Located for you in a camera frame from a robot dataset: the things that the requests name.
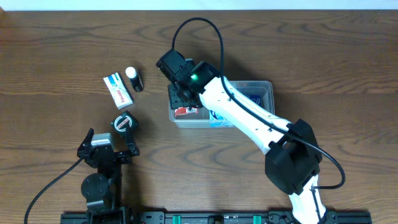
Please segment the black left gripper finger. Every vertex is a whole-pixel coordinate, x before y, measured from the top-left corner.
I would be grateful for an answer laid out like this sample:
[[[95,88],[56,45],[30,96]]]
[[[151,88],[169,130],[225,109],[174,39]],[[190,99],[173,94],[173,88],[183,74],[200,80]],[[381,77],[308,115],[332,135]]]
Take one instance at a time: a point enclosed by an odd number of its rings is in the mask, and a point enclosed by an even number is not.
[[[94,129],[90,128],[83,142],[81,143],[81,150],[85,150],[91,146],[91,140],[94,136]]]
[[[131,152],[138,152],[138,147],[137,147],[137,144],[132,136],[131,127],[129,125],[126,126],[124,138],[125,138],[125,144],[126,144],[127,148]]]

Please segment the red Panadol sachet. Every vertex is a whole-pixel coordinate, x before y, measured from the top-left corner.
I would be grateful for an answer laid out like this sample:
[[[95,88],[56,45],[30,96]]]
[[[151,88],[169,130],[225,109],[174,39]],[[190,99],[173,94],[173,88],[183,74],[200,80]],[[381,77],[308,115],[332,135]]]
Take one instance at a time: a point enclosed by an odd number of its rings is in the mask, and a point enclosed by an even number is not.
[[[184,116],[188,114],[197,114],[198,108],[195,107],[179,107],[174,110],[175,116]]]

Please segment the blue KoolFever box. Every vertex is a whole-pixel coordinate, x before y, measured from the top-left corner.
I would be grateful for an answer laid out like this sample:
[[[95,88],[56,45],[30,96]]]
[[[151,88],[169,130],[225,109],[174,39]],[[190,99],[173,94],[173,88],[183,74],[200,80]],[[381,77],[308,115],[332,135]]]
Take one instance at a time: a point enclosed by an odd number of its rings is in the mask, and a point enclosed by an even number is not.
[[[262,100],[260,95],[245,94],[245,96],[248,97],[251,101],[255,102],[257,105],[262,106]],[[228,123],[227,119],[225,119],[222,115],[216,113],[213,110],[209,110],[209,120],[225,120]]]

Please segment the white Panadol box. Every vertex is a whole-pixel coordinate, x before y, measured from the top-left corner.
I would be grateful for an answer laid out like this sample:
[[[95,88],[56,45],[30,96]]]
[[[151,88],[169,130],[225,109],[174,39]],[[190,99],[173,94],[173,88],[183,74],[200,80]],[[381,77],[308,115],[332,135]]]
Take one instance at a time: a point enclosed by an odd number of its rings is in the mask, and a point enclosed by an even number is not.
[[[119,110],[134,103],[118,72],[104,77],[103,80]]]

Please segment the dark syrup bottle white cap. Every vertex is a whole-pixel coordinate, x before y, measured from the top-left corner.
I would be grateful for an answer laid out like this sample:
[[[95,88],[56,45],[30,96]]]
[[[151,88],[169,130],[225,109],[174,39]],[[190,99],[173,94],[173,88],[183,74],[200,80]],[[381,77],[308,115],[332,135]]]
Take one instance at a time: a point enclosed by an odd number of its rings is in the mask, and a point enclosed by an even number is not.
[[[125,73],[133,89],[136,92],[142,92],[144,90],[144,85],[137,70],[134,67],[128,67],[125,69]]]

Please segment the clear plastic container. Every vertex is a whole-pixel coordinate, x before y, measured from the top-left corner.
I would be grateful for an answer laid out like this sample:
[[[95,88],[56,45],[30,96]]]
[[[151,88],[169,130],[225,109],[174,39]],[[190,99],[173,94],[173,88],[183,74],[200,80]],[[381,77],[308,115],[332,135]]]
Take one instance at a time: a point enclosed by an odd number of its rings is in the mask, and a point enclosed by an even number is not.
[[[269,81],[230,81],[230,84],[242,94],[260,95],[262,106],[268,112],[274,114],[274,97],[272,85]],[[197,114],[175,116],[174,110],[169,106],[169,118],[178,128],[234,128],[234,125],[225,120],[209,120],[209,110],[198,108]]]

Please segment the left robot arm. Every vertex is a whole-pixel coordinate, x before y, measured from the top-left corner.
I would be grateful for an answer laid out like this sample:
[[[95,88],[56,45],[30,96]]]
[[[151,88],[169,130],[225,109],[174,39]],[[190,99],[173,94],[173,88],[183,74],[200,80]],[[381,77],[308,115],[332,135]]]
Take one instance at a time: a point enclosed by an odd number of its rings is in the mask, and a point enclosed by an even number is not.
[[[125,151],[114,151],[110,133],[95,134],[90,129],[77,150],[77,156],[97,170],[81,184],[81,194],[86,198],[88,223],[130,223],[129,208],[121,205],[121,166],[130,164],[139,148],[132,136],[132,128],[126,126]]]

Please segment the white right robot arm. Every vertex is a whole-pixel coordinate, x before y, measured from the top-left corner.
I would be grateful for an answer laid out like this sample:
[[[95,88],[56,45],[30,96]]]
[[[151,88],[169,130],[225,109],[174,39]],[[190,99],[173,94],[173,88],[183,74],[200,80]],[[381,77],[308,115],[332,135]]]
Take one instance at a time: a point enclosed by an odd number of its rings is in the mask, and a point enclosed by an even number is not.
[[[176,50],[156,63],[177,91],[178,101],[212,110],[247,135],[266,157],[270,181],[289,196],[293,217],[300,223],[323,223],[326,208],[317,190],[321,153],[311,126],[291,123],[235,89],[219,70],[195,64]]]

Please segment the green ointment box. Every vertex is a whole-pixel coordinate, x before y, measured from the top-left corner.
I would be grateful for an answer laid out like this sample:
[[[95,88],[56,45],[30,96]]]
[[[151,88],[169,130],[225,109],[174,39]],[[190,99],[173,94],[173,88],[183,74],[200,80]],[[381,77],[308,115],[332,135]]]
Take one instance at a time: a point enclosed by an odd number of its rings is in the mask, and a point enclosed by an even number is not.
[[[121,136],[127,133],[127,128],[132,131],[138,127],[138,120],[129,111],[124,111],[110,122],[111,127]]]

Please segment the black mounting rail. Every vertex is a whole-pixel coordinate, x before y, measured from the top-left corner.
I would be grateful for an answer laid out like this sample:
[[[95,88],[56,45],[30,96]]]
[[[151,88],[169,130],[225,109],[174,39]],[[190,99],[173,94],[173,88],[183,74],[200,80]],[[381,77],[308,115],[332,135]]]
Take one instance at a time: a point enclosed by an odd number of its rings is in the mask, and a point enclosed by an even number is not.
[[[130,218],[122,213],[88,216],[84,213],[64,213],[61,224],[130,223],[130,224],[289,224],[298,223],[292,212],[266,213],[164,213],[143,212]]]

